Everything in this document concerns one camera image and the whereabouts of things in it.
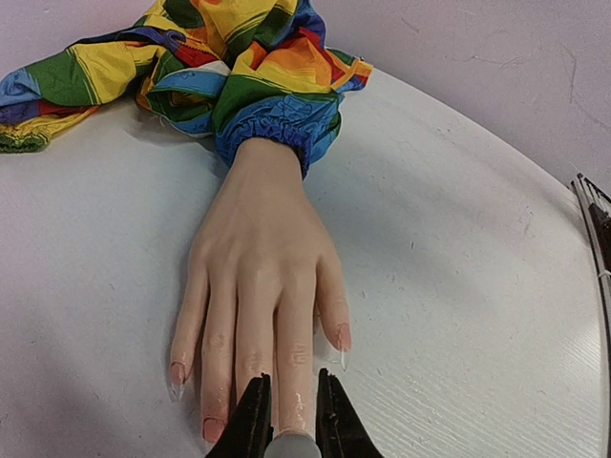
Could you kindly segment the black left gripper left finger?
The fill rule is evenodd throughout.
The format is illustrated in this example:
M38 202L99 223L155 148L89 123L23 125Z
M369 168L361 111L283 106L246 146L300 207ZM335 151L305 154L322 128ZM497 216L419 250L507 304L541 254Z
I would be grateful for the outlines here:
M263 458L272 440L271 379L252 378L208 458Z

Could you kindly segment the nail polish brush cap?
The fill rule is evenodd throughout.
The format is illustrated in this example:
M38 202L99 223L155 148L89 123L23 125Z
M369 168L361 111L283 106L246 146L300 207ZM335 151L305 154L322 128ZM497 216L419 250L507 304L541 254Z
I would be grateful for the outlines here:
M266 447L264 458L321 458L315 440L308 434L284 432Z

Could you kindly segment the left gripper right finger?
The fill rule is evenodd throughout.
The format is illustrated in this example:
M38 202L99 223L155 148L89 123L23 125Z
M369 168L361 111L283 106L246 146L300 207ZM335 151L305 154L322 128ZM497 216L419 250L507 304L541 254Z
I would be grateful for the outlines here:
M316 444L323 458L382 458L340 380L325 368L318 376Z

